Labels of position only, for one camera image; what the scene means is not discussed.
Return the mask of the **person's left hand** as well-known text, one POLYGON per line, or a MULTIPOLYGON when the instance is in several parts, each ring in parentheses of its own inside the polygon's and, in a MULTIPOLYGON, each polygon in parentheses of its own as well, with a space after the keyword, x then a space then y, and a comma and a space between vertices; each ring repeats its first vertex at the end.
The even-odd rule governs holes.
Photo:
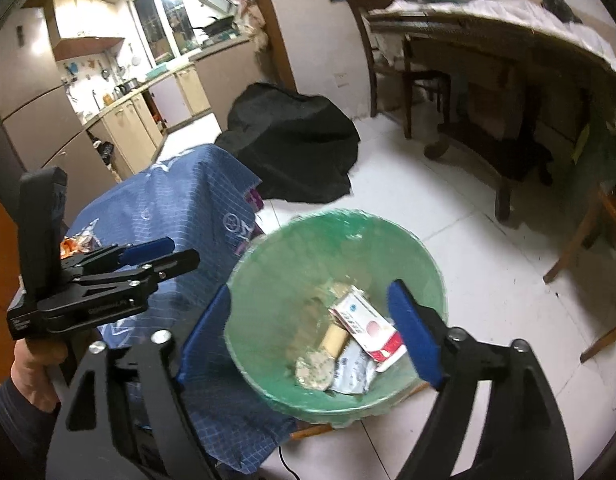
POLYGON ((18 392, 43 413, 52 413, 59 402, 48 376, 48 369, 68 358, 68 347, 61 339, 20 339, 14 347, 10 379, 18 392))

